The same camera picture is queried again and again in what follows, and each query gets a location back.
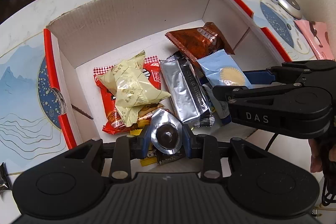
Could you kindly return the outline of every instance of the corrugated cardboard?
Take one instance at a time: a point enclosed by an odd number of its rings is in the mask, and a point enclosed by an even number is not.
[[[95,0],[51,22],[48,29],[53,33],[52,43],[58,44],[63,68],[58,70],[64,77],[61,91],[68,94],[65,96],[68,105],[76,102],[76,106],[94,118],[92,121],[80,114],[70,114],[74,134],[79,132],[87,140],[98,133],[104,142],[120,136],[101,131],[107,119],[100,90],[93,79],[94,67],[117,64],[143,49],[147,56],[165,59],[177,50],[164,36],[167,31],[200,27],[207,21],[214,22],[235,47],[237,55],[233,58],[242,69],[279,65],[278,55],[274,57],[264,45],[269,43],[265,35],[233,0]],[[248,50],[240,44],[248,44]],[[163,103],[171,108],[169,100]],[[253,132],[253,128],[234,124],[220,127],[220,122],[211,128],[195,130],[196,134],[214,134],[219,140],[233,136],[246,138]]]

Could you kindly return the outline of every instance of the light blue snack package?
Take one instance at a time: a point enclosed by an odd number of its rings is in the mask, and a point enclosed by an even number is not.
[[[197,62],[213,87],[216,85],[244,85],[249,89],[252,88],[239,66],[224,50],[198,59]]]

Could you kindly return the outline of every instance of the foil wrapper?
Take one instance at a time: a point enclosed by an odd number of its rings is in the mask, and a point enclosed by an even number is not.
[[[168,60],[161,61],[160,67],[177,117],[193,127],[212,126],[215,117],[191,64],[184,58],[170,56]]]
[[[7,172],[5,169],[5,164],[2,163],[0,165],[0,193],[5,190],[11,190],[11,184],[9,182],[9,179],[7,178]]]
[[[182,146],[181,122],[163,109],[154,111],[148,131],[152,144],[164,154],[175,154]]]
[[[179,160],[184,157],[185,157],[185,151],[183,147],[181,147],[181,149],[177,151],[174,155],[167,155],[160,151],[157,152],[157,155],[156,155],[157,163],[159,165],[168,164],[168,163],[171,163],[173,161]]]

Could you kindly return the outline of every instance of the snack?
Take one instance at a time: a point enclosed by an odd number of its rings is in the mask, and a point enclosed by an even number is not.
[[[147,166],[147,165],[157,163],[156,152],[157,152],[157,150],[156,150],[155,146],[152,143],[150,143],[149,148],[148,148],[148,152],[147,152],[147,158],[140,160],[141,166],[144,167],[144,166]]]
[[[160,67],[178,118],[194,127],[213,125],[215,117],[206,103],[190,63],[183,58],[161,61]]]
[[[126,126],[137,122],[143,105],[159,103],[170,97],[166,91],[156,89],[142,73],[145,51],[129,60],[123,60],[98,79],[115,95],[115,108]]]
[[[165,110],[154,112],[148,131],[152,144],[162,153],[175,154],[182,146],[182,124]]]
[[[106,125],[103,126],[103,131],[109,134],[116,134],[121,132],[127,132],[130,130],[138,129],[138,123],[133,124],[131,127],[125,126],[124,122],[121,120],[121,117],[115,108],[115,96],[100,82],[97,75],[103,75],[108,70],[113,68],[113,66],[107,66],[107,67],[99,67],[93,69],[93,76],[95,79],[95,82],[98,87],[100,87],[100,92],[104,104],[105,114],[108,119],[108,122]],[[159,60],[157,56],[148,57],[144,60],[143,63],[143,74],[149,79],[149,82],[155,86],[157,89],[161,89],[161,79],[160,79],[160,66],[159,66]],[[149,108],[146,110],[148,106],[144,106],[140,110],[140,114],[143,114],[142,111],[147,111],[146,117],[140,116],[139,119],[147,119],[148,123],[150,122],[150,115],[151,112],[154,110],[154,106],[152,106],[152,110],[148,111]],[[156,108],[164,108],[161,104],[156,104]]]
[[[216,109],[216,112],[217,112],[219,118],[221,119],[222,123],[225,125],[225,124],[228,124],[229,122],[231,122],[227,102],[218,101],[215,98],[215,96],[212,93],[212,86],[210,85],[210,83],[203,84],[202,87],[204,87],[205,92],[208,94],[208,96],[211,100],[211,103],[214,106],[214,108]]]
[[[5,163],[0,165],[0,193],[5,190],[11,190],[11,184],[7,178],[7,172],[5,169]]]
[[[252,85],[231,56],[219,50],[197,60],[210,84],[216,85]]]
[[[220,49],[224,49],[228,54],[234,54],[234,51],[222,32],[213,22],[207,22],[200,28],[167,32],[166,37],[172,41],[196,67],[199,67],[197,59],[206,57]]]
[[[157,163],[159,165],[167,164],[184,157],[185,157],[185,151],[183,147],[181,147],[181,149],[178,150],[174,155],[167,155],[160,151],[157,151],[156,153]]]

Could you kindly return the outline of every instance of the pink card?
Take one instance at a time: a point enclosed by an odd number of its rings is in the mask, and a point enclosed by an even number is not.
[[[329,46],[327,25],[324,22],[295,20],[317,59],[335,60]]]

